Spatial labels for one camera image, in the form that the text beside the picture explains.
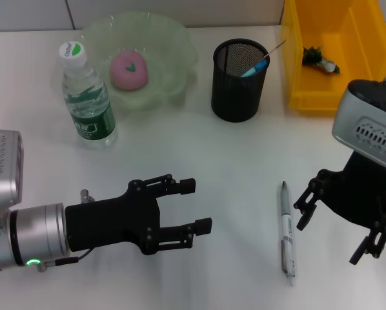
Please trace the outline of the translucent green fruit bowl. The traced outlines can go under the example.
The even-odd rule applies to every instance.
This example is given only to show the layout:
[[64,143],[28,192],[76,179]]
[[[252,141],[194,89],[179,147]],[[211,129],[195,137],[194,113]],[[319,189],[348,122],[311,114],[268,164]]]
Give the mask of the translucent green fruit bowl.
[[[198,52],[180,23],[150,12],[124,12],[103,17],[74,38],[107,85],[112,102],[125,110],[147,110],[163,103],[181,104]],[[122,90],[110,80],[110,64],[122,50],[140,53],[148,82],[139,90]]]

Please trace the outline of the clear green-label water bottle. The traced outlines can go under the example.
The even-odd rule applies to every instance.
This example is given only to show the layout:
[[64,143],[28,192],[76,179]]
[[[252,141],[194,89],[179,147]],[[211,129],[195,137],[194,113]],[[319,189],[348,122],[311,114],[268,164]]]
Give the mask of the clear green-label water bottle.
[[117,131],[107,86],[90,64],[84,46],[77,41],[63,43],[59,60],[63,99],[78,135],[91,147],[113,144]]

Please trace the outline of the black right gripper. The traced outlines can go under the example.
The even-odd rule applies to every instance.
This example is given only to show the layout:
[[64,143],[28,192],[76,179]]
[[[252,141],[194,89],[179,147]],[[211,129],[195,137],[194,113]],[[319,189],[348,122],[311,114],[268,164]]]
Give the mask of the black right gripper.
[[371,229],[351,256],[352,265],[364,254],[380,257],[386,244],[385,167],[353,152],[343,170],[321,169],[294,204],[301,213],[298,230],[308,225],[318,201],[349,222]]

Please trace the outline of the grey white pen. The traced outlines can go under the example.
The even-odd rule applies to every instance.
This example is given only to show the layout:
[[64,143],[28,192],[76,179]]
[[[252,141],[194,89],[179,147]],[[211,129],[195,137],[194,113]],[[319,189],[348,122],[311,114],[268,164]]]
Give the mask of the grey white pen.
[[281,268],[287,277],[288,285],[293,287],[296,273],[293,251],[292,215],[289,190],[285,181],[281,184],[279,194],[281,208]]

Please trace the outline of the clear plastic ruler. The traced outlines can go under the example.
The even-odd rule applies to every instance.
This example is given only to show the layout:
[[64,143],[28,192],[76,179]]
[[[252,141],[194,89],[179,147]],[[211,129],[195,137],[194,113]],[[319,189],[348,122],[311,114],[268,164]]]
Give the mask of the clear plastic ruler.
[[267,55],[264,55],[264,57],[262,58],[261,61],[262,61],[262,62],[263,62],[263,61],[268,61],[268,62],[269,62],[268,58],[270,57],[270,55],[273,54],[277,49],[281,48],[281,46],[282,46],[283,44],[285,44],[285,42],[286,42],[286,40],[283,40],[278,46],[276,46],[276,47],[273,48],[270,52],[268,52]]

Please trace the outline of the pink toy peach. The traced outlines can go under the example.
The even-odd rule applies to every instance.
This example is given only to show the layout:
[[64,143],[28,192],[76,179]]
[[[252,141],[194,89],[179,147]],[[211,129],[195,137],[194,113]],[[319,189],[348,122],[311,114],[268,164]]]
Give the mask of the pink toy peach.
[[110,80],[122,90],[137,90],[148,82],[144,57],[135,50],[122,50],[110,64]]

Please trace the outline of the blue scissors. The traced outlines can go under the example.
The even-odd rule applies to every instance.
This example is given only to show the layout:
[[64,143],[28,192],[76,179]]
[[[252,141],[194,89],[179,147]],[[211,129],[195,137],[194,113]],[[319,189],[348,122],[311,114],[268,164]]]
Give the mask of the blue scissors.
[[242,78],[253,76],[254,74],[264,70],[267,67],[267,60],[260,61],[258,64],[254,65],[252,68],[248,69],[245,73],[241,75]]

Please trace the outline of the black mesh pen holder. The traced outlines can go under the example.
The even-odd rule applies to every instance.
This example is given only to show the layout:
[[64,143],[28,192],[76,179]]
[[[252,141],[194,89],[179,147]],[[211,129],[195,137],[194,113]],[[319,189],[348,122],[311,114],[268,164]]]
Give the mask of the black mesh pen holder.
[[241,77],[258,64],[267,49],[250,39],[229,39],[213,54],[211,108],[216,116],[239,123],[252,118],[259,109],[267,67],[249,77]]

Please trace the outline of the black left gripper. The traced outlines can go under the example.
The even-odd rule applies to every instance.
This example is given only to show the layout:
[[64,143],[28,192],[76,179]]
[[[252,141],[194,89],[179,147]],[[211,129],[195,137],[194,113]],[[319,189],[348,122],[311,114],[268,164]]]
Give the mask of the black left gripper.
[[116,198],[68,206],[65,220],[69,248],[77,252],[130,242],[145,255],[159,250],[190,249],[195,236],[211,233],[212,218],[160,228],[157,198],[195,191],[194,178],[176,181],[166,174],[142,181],[138,186],[129,185],[126,193]]

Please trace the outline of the green plastic wrapper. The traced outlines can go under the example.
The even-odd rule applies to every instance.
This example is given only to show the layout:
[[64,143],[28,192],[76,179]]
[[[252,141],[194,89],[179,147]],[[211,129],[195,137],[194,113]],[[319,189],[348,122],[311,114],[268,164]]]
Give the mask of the green plastic wrapper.
[[326,74],[340,74],[339,66],[324,57],[320,47],[303,48],[302,65],[316,68]]

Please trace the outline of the yellow plastic bin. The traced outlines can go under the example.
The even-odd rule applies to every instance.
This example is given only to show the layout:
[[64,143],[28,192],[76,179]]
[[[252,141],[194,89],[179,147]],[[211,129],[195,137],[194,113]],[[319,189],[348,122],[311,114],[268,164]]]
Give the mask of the yellow plastic bin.
[[[280,39],[289,107],[331,115],[353,79],[386,76],[386,23],[378,0],[285,0]],[[320,48],[339,74],[303,65],[305,48]]]

